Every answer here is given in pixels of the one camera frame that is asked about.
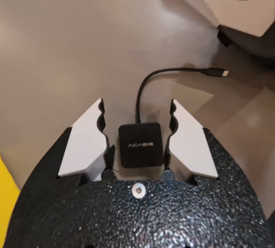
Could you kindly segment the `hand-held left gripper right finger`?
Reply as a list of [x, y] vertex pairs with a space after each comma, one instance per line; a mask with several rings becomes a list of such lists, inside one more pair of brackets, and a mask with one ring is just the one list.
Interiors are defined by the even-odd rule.
[[171, 170], [177, 180], [195, 175], [218, 179], [204, 127], [176, 99], [171, 100], [170, 116], [164, 169]]

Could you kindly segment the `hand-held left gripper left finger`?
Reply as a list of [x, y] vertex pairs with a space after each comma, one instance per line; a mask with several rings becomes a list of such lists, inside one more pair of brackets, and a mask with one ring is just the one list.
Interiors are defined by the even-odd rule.
[[109, 149], [108, 137], [103, 132], [104, 113], [104, 102], [99, 98], [73, 123], [59, 177], [84, 174], [90, 181], [101, 180]]

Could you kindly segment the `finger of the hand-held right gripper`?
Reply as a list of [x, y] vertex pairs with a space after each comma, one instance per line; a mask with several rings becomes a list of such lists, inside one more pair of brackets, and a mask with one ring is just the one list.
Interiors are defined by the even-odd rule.
[[184, 0], [213, 26], [262, 37], [274, 23], [275, 0]]

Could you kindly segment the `yellow plastic bin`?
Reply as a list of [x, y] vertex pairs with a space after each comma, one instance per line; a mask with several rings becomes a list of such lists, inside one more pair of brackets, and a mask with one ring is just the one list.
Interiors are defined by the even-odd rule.
[[10, 218], [20, 190], [0, 158], [0, 247], [5, 243]]

